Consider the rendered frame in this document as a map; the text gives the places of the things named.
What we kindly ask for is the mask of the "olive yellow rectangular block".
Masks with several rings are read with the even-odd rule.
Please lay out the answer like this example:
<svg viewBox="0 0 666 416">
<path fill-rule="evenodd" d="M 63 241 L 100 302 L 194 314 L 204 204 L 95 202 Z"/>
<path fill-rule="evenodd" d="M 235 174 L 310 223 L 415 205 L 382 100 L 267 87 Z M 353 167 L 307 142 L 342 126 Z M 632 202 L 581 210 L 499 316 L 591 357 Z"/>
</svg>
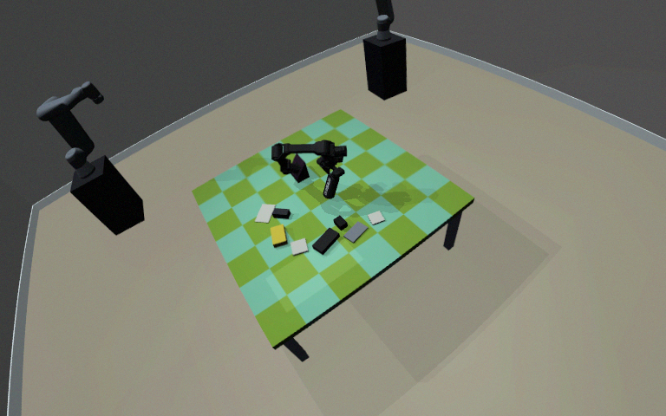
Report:
<svg viewBox="0 0 666 416">
<path fill-rule="evenodd" d="M 283 224 L 271 228 L 271 238 L 275 248 L 287 245 L 287 239 Z"/>
</svg>

